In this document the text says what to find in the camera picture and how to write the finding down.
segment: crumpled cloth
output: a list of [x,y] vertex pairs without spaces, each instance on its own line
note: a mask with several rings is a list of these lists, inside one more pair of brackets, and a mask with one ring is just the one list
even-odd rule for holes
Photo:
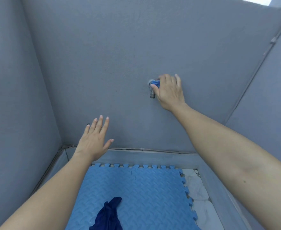
[[96,217],[95,224],[89,227],[89,230],[123,230],[116,210],[121,200],[122,198],[115,197],[110,202],[105,202]]

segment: interlocking foam mat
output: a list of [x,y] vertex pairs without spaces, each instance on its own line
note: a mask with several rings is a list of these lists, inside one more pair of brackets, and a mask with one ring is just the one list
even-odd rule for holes
[[124,230],[199,230],[187,198],[182,170],[170,166],[129,167],[96,163],[87,171],[66,230],[88,230],[106,201],[122,197],[117,208]]

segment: navy blue fabric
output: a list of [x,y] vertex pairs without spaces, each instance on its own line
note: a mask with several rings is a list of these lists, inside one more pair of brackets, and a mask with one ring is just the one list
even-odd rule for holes
[[123,230],[117,216],[117,206],[122,198],[115,197],[110,202],[105,202],[99,211],[95,224],[89,230]]

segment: blue foam mat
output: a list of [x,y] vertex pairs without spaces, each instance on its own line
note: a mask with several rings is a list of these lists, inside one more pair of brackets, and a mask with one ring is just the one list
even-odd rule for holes
[[117,212],[124,230],[199,230],[180,170],[156,167],[91,166],[66,230],[88,230],[104,202],[113,197],[122,197]]

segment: tile floor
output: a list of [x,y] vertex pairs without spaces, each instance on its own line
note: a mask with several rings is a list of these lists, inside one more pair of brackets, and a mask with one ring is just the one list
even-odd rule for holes
[[182,170],[186,179],[185,186],[189,189],[189,196],[194,200],[192,210],[195,210],[198,215],[196,221],[198,227],[202,230],[224,230],[198,171]]

